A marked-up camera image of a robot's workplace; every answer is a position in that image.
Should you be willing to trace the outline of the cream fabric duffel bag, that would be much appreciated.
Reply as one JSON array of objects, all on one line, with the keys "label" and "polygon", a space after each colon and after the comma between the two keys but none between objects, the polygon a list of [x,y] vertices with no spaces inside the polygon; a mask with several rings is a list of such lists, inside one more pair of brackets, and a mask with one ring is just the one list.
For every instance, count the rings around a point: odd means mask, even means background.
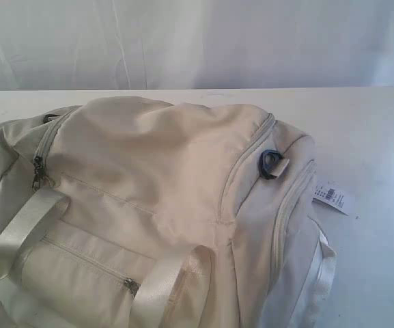
[{"label": "cream fabric duffel bag", "polygon": [[[253,105],[99,98],[0,124],[0,281],[78,327],[313,327],[315,144]],[[17,327],[0,300],[0,327]]]}]

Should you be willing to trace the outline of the white paper hang tag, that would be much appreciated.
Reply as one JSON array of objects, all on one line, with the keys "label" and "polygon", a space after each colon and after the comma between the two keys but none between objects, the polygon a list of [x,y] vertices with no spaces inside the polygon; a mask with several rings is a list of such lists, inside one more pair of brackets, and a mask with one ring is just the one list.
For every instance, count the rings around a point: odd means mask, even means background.
[{"label": "white paper hang tag", "polygon": [[350,216],[354,209],[354,198],[341,189],[335,181],[318,178],[313,201],[333,208],[334,210]]}]

